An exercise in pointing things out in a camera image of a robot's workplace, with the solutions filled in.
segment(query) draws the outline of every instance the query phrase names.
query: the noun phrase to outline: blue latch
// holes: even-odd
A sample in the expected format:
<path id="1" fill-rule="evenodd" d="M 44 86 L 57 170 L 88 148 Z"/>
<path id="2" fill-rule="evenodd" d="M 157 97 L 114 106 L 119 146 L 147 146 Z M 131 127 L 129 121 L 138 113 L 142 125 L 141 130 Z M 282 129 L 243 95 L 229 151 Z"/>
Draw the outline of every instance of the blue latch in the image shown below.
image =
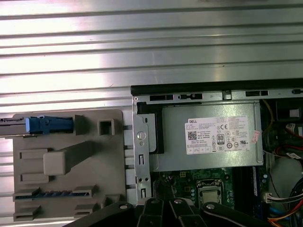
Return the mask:
<path id="1" fill-rule="evenodd" d="M 72 117 L 28 117 L 25 119 L 26 132 L 30 134 L 52 132 L 73 132 Z"/>

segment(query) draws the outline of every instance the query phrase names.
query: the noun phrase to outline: power supply label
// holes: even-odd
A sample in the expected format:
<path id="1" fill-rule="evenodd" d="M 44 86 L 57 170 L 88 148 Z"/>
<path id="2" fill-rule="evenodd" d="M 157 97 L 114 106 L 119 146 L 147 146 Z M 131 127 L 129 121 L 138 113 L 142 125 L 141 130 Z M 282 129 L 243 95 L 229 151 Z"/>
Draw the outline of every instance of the power supply label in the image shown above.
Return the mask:
<path id="1" fill-rule="evenodd" d="M 248 125 L 247 116 L 189 119 L 185 124 L 187 154 L 248 151 Z"/>

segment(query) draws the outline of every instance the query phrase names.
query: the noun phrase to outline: red sticker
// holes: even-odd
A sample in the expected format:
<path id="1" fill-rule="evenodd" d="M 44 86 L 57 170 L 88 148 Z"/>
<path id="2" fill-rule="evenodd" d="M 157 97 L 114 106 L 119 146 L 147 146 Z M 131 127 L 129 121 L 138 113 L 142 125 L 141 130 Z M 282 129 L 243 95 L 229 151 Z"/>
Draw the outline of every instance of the red sticker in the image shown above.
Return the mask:
<path id="1" fill-rule="evenodd" d="M 260 135 L 259 131 L 254 131 L 254 135 L 252 137 L 251 143 L 257 143 L 259 135 Z"/>

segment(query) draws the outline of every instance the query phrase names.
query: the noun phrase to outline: barcode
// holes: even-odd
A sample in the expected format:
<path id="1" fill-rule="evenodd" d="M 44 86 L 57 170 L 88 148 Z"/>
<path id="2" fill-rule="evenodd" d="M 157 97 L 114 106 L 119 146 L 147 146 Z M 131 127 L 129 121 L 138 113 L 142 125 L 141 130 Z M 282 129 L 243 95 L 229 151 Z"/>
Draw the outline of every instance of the barcode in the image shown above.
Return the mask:
<path id="1" fill-rule="evenodd" d="M 196 131 L 189 131 L 188 132 L 188 140 L 196 140 L 197 139 L 197 132 Z"/>

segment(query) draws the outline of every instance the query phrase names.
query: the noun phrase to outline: cable connector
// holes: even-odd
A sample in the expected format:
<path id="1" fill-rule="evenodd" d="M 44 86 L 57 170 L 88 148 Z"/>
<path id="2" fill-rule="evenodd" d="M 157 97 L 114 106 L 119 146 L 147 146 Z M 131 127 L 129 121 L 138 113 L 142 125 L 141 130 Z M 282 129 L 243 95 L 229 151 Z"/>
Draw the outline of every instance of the cable connector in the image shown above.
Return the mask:
<path id="1" fill-rule="evenodd" d="M 272 203 L 272 201 L 268 199 L 269 196 L 272 196 L 272 194 L 269 192 L 262 193 L 262 200 L 264 203 Z"/>

